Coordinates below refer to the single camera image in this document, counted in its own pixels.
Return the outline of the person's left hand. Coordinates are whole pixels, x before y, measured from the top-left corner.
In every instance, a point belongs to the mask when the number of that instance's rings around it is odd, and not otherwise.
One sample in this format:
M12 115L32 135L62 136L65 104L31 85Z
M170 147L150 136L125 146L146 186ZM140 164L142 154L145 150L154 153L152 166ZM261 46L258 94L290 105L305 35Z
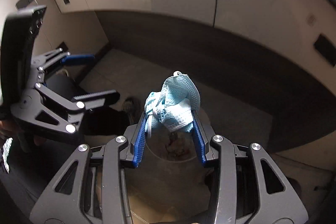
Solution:
M19 125L12 120L2 120L0 121L1 127L1 146L3 145L4 141L8 138L13 138L17 136L19 133L23 133L23 130L19 127ZM46 142L45 138L35 136L34 143L35 145L39 146Z

